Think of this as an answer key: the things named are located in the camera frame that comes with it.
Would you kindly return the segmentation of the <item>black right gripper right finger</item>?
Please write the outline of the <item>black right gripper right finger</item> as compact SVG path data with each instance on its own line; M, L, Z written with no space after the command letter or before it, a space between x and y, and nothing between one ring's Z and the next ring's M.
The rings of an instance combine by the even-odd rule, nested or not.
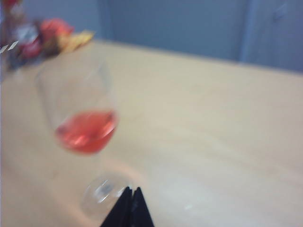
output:
M145 202L143 192L138 187L133 194L131 211L130 211L131 227L154 227L152 217Z

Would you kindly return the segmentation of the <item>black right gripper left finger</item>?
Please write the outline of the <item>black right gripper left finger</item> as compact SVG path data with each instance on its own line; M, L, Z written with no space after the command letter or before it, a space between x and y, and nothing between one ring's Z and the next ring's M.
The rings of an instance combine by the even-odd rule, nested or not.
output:
M127 227L132 204L132 189L126 187L101 227Z

